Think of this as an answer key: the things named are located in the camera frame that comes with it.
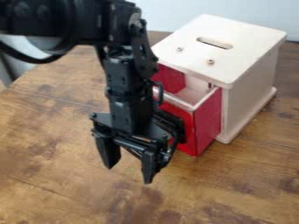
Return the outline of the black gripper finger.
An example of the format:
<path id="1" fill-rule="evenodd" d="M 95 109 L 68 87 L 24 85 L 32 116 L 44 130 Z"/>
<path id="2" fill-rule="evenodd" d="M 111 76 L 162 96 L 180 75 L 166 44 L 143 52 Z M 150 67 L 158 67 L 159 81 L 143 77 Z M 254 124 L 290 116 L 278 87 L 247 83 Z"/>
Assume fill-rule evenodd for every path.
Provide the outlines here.
<path id="1" fill-rule="evenodd" d="M 162 157 L 159 154 L 146 151 L 142 156 L 142 173 L 144 183 L 152 183 L 155 174 L 162 170 Z"/>
<path id="2" fill-rule="evenodd" d="M 111 138 L 96 138 L 98 152 L 104 166 L 111 169 L 122 158 L 120 147 L 115 144 Z"/>

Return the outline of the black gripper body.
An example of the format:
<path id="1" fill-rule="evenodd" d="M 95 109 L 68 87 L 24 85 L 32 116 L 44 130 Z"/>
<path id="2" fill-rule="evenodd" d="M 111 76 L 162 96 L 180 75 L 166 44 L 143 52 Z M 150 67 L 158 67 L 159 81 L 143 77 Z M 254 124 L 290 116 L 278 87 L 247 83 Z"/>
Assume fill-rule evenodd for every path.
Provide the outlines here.
<path id="1" fill-rule="evenodd" d="M 168 154 L 170 134 L 155 124 L 155 111 L 164 100 L 154 98 L 152 85 L 160 87 L 151 81 L 158 71 L 156 57 L 140 65 L 131 55 L 107 56 L 100 62 L 107 77 L 110 113 L 91 117 L 95 138 L 111 138 L 116 145 L 119 140 L 136 154 L 150 150 Z"/>

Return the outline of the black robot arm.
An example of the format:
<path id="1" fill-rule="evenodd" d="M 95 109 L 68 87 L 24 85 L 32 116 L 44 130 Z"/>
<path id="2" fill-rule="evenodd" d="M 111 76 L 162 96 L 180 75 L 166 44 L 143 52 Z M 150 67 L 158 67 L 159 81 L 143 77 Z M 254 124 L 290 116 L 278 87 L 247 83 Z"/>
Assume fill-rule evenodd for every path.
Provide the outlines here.
<path id="1" fill-rule="evenodd" d="M 50 56 L 21 53 L 0 41 L 0 51 L 32 64 L 60 59 L 78 45 L 94 46 L 107 78 L 107 113 L 95 113 L 92 136 L 107 168 L 130 151 L 147 184 L 170 163 L 171 132 L 158 125 L 158 72 L 142 10 L 127 0 L 0 0 L 0 32 L 28 38 Z"/>

